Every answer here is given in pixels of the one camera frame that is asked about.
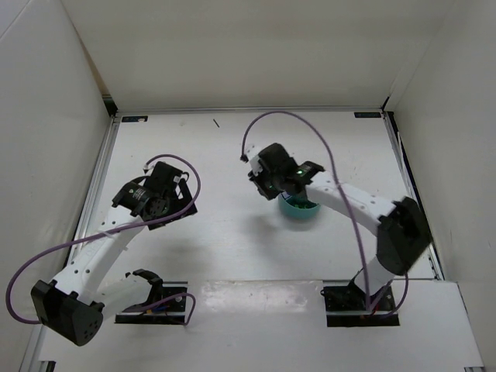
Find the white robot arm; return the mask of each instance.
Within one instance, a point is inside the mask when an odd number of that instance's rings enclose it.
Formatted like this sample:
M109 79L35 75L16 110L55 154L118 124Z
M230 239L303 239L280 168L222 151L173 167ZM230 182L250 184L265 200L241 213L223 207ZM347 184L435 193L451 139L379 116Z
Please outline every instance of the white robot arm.
M83 346L95 336L105 319L131 306L149 305L162 299L162 279L146 270L126 273L122 280L103 288L100 285L120 253L143 230L141 222L171 217L166 222L148 224L151 230L197 212L194 204L185 210L192 196L181 177L183 173L157 162L145 176L122 187L97 231L106 236L86 243L50 283L38 281L31 290L42 324ZM119 230L128 224L137 226Z
M332 175L310 161L297 165L279 143L261 149L249 145L244 161L250 163L250 180L267 199L281 192L327 206L347 217L348 209ZM341 184L356 221L377 237L377 255L367 264L370 296L396 275L404 275L431 243L429 227L417 203L404 198L389 201L350 184ZM365 295L363 270L350 282Z

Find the white panel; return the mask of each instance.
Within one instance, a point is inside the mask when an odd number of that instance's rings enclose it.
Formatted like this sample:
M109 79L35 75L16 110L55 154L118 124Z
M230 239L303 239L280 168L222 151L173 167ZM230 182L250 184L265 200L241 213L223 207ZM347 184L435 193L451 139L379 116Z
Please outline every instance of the white panel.
M59 1L32 0L0 39L0 112L5 290L24 261L71 237L109 123ZM29 291L60 267L60 257L34 264L15 286L23 315L33 317ZM0 328L2 370L18 370L32 327L2 306Z
M319 282L201 282L188 327L105 322L87 345L54 332L60 372L463 372L480 366L456 284L415 281L399 327L327 328ZM399 297L403 284L394 284Z
M458 1L397 121L446 276L496 368L496 2Z
M360 256L348 218L323 208L314 221L287 220L277 201L268 202L248 181L250 166L239 160L241 139L257 115L150 115L147 122L120 124L90 231L100 225L120 188L141 175L145 161L159 153L174 153L193 163L201 175L202 193L197 215L140 233L107 280L139 268L152 270L167 281L349 280L357 273ZM405 195L382 119L355 119L352 112L302 115L329 141L342 181L390 199ZM285 115L260 121L248 141L259 146L277 141L297 161L329 166L315 134ZM186 169L174 160L171 163ZM193 177L189 184L194 190ZM361 232L367 259L371 259L376 239L365 229ZM412 269L412 277L432 278L427 255Z
M379 107L401 94L453 0L64 4L121 109Z

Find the white table surface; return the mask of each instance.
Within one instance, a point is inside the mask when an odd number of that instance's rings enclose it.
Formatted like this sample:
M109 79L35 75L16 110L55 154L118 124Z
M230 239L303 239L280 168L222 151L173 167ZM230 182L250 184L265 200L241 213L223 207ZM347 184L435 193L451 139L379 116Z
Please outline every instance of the white table surface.
M149 115L147 122L121 123L102 196L91 217L92 231L110 202L130 179L142 174L146 160L159 153L186 158L201 176L198 214L152 232L143 231L107 276L144 268L166 281L192 280L348 280L361 268L351 222L322 208L311 222L281 216L277 201L261 197L248 181L249 166L239 160L245 128L256 112ZM329 141L339 177L372 194L406 195L382 119L355 119L352 112L303 112ZM279 142L296 161L329 167L323 145L296 119L271 115L258 122L249 143ZM180 169L186 167L175 160ZM195 179L188 182L191 192ZM367 259L376 239L361 229ZM433 278L424 254L410 273Z
M347 281L360 268L352 226L325 209L313 222L291 222L275 201L258 195L247 180L248 166L239 161L243 131L256 115L150 115L145 123L121 124L93 228L120 187L141 175L143 163L158 153L191 161L202 193L197 215L141 232L105 281L130 270L152 270L166 281L187 281L198 307L187 328L107 321L81 348L47 329L40 360L56 360L57 372L462 372L480 366L458 288L428 280L426 254L411 271L401 326L326 327L322 280ZM381 119L355 119L352 112L302 115L330 142L343 181L386 198L405 195ZM322 145L294 119L271 116L249 136L262 146L274 141L299 162L329 164ZM193 178L189 184L194 191ZM361 231L371 258L375 238ZM395 282L393 290L400 298L403 282Z
M403 291L398 282L395 297ZM83 347L49 330L40 358L56 360L56 372L463 372L482 365L456 284L413 281L401 325L379 328L327 328L321 289L319 281L195 282L188 327L109 321Z

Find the bowl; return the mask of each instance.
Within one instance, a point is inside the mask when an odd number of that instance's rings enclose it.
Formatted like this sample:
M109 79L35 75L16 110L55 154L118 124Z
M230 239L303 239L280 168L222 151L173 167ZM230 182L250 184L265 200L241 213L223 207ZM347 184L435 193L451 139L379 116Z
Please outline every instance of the bowl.
M292 219L311 219L319 212L320 204L312 203L309 200L290 196L283 192L277 197L279 209Z

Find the cable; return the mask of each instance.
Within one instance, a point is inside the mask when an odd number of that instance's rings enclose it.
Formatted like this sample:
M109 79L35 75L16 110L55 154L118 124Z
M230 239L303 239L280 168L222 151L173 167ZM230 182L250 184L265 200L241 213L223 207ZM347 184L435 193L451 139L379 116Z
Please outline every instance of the cable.
M334 179L334 183L336 184L338 191L339 191L339 194L341 195L341 198L343 199L344 205L346 206L346 210L350 214L351 223L353 225L353 230L355 232L355 237L356 237L356 241L358 244L358 250L360 252L360 260L362 261L362 267L363 267L363 281L365 282L365 309L367 311L370 311L372 308L370 307L369 273L367 270L367 262L365 261L365 250L363 249L362 237L360 235L360 231L358 229L357 219L355 218L355 214L353 213L353 209L351 208L350 201L348 200L343 188L341 187L341 182L339 182L339 178L338 178L337 170L336 170L336 163L334 161L334 156L332 155L331 148L329 147L329 144L327 144L327 142L324 139L324 137L322 136L322 134L320 134L320 132L309 121L302 118L300 115L294 114L293 112L284 111L284 110L275 110L275 111L265 112L265 113L257 116L248 125L248 128L246 128L246 132L243 136L243 142L241 144L241 157L243 157L243 155L244 155L246 138L248 137L248 132L250 131L252 126L254 126L255 123L258 122L263 117L271 115L271 114L285 114L285 115L289 115L289 116L292 116L292 117L300 120L301 122L306 124L324 144L324 147L327 150L327 154L329 155L329 159L331 160L332 178Z
M193 315L193 311L195 310L195 307L196 307L196 297L194 295L192 295L191 293L187 293L187 292L173 294L169 297L162 298L161 300L154 302L153 304L143 306L141 308L134 308L134 307L127 308L123 312L145 312L147 310L151 310L151 309L154 309L154 308L156 308L162 304L165 304L166 302L175 300L176 298L179 298L179 297L189 297L191 300L193 300L193 305L191 306L191 311L189 312L189 315L186 318L186 322L179 322L177 320L174 320L175 322L177 322L183 326L187 326L189 324L191 316Z
M381 315L382 319L389 318L390 316L394 315L400 309L400 307L403 305L403 302L405 302L406 295L408 293L408 282L409 281L410 280L408 278L408 273L405 273L405 289L403 290L403 297L401 297L401 300L399 301L399 303L389 313Z
M375 299L370 304L370 308L375 308L377 305L379 305L379 301L384 297L384 295L388 291L388 288L389 288L389 286L391 285L392 282L393 281L387 282L386 285L381 288L381 290L379 291L379 293L377 294L377 296L375 296Z
M200 189L202 188L202 183L200 181L200 175L198 174L198 172L195 170L195 168L187 160L185 160L181 157L178 157L176 155L169 154L169 153L156 155L155 157L152 157L150 160L148 160L146 162L146 165L150 165L150 163L152 163L156 159L160 159L161 157L169 157L172 159L179 160L180 162L186 164L191 169L191 171L193 172L193 174L196 177L196 182L197 182L197 189L196 189L195 196L193 196L193 199L182 210L180 210L179 212L176 212L172 215L168 215L166 217L154 219L151 221L135 222L135 223L131 223L128 225L115 227L114 229L110 229L110 230L107 230L105 232L100 232L98 234L86 236L85 238L80 238L80 239L72 240L70 242L59 244L57 246L53 246L52 248L49 248L48 250L44 250L43 252L38 253L34 257L31 257L14 273L14 275L12 276L12 278L9 281L9 284L7 285L7 290L5 291L5 304L7 306L7 310L9 311L9 314L15 320L17 320L18 322L21 322L21 323L25 323L25 324L39 324L40 323L37 320L30 320L30 319L23 318L22 316L18 315L16 313L16 311L14 310L14 308L12 307L12 288L14 287L14 283L17 281L17 278L19 277L19 275L30 264L32 264L36 260L40 259L41 257L46 256L47 254L50 254L50 253L55 252L57 250L62 250L63 248L68 248L68 247L73 246L75 244L87 243L87 242L91 242L93 240L101 239L101 238L107 236L108 234L116 234L116 233L120 233L121 231L124 231L124 230L134 229L136 227L148 226L148 225L153 225L155 223L167 222L171 219L175 219L175 218L179 217L180 215L185 213L189 208L192 207L192 205L196 202L196 199L200 195Z

